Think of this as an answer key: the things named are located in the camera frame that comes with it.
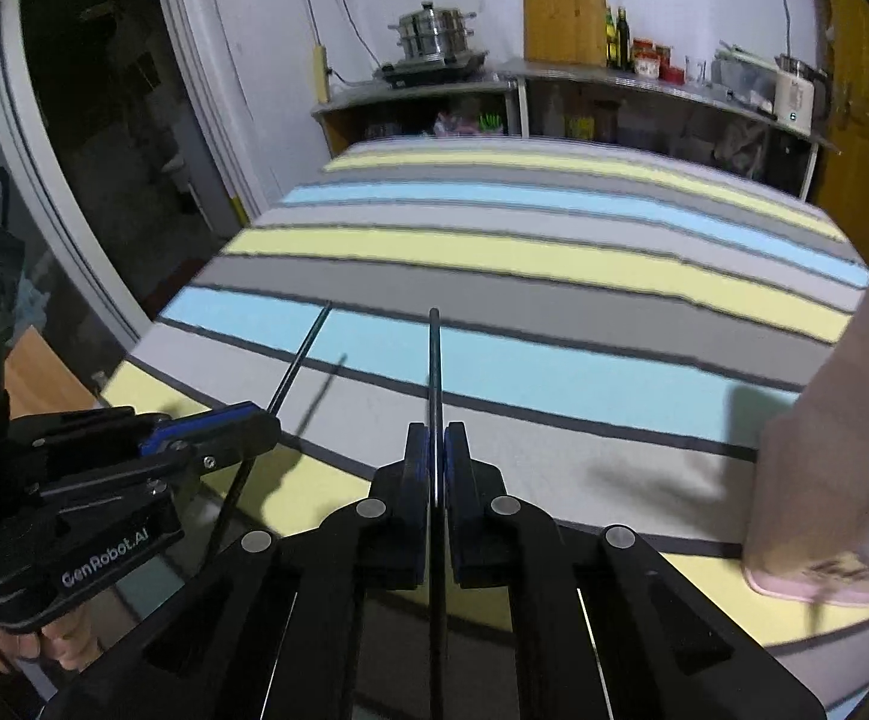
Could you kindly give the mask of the person's left hand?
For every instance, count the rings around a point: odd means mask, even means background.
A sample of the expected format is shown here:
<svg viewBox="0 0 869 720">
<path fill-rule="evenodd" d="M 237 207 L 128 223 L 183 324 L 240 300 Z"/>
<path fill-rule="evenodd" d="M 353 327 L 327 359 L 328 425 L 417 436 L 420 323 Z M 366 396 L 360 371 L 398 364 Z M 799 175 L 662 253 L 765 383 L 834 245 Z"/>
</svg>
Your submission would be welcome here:
<svg viewBox="0 0 869 720">
<path fill-rule="evenodd" d="M 83 671 L 101 655 L 99 637 L 86 605 L 49 622 L 30 634 L 12 634 L 0 628 L 0 673 L 21 660 L 45 656 L 65 671 Z"/>
</svg>

